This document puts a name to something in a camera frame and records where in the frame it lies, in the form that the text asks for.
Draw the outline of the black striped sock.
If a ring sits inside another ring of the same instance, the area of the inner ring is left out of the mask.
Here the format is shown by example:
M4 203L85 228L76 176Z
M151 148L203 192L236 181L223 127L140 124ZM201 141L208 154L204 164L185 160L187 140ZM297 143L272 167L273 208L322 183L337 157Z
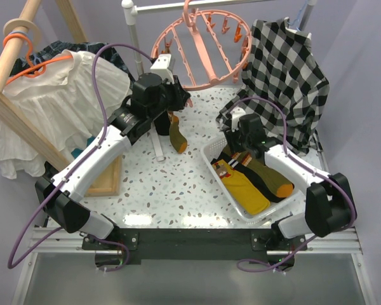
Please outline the black striped sock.
M162 113L154 120L154 125L158 135L168 136L170 134L170 118L167 112Z

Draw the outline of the pink round clip hanger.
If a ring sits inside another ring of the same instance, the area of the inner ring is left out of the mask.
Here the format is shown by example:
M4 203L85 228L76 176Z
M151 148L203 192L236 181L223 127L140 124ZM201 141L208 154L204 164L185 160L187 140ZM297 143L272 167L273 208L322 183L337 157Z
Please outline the pink round clip hanger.
M151 57L166 57L171 54L171 45L175 43L177 50L179 52L182 63L186 69L187 76L191 81L191 85L187 86L186 89L189 91L197 91L211 88L220 83L224 83L228 80L232 80L233 83L239 81L239 75L243 68L247 65L248 54L251 51L252 46L252 34L247 23L239 16L229 11L224 10L199 10L198 7L190 8L190 1L185 1L183 4L182 16L175 22L167 26L164 31L159 35L154 43L151 51ZM241 53L238 62L234 65L231 64L228 56L225 54L224 47L218 40L217 33L215 32L215 23L212 22L213 16L222 16L223 24L220 32L226 34L229 32L229 20L233 20L236 23L236 31L234 33L234 43L241 44ZM201 31L197 27L197 21L201 20L206 26L207 33L211 36L214 41L220 58L223 60L228 72L223 76L216 74L211 61L211 56L208 53L208 49L203 40ZM206 72L208 82L205 84L197 84L196 78L192 73L191 64L189 63L185 48L182 45L177 27L184 24L190 33L191 39L196 47L197 55L201 60L201 64Z

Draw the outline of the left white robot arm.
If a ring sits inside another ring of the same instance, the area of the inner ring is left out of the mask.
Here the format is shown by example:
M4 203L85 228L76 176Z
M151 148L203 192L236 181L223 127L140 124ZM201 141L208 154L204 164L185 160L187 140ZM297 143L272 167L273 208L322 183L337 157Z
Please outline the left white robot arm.
M190 96L177 76L168 79L152 72L142 74L98 138L67 168L36 182L43 210L68 233L90 234L104 249L114 248L119 241L115 223L80 201L97 177L150 130L156 118L166 111L182 110Z

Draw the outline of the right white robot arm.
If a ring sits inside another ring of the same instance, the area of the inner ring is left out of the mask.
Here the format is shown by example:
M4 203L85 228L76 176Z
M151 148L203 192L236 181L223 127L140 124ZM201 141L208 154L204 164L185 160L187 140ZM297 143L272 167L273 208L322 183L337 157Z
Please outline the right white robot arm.
M283 250L300 235L325 237L353 225L357 212L346 176L320 170L292 153L280 140L267 137L256 114L232 111L231 120L231 127L224 130L231 151L250 153L305 194L304 212L273 224L270 241L274 248Z

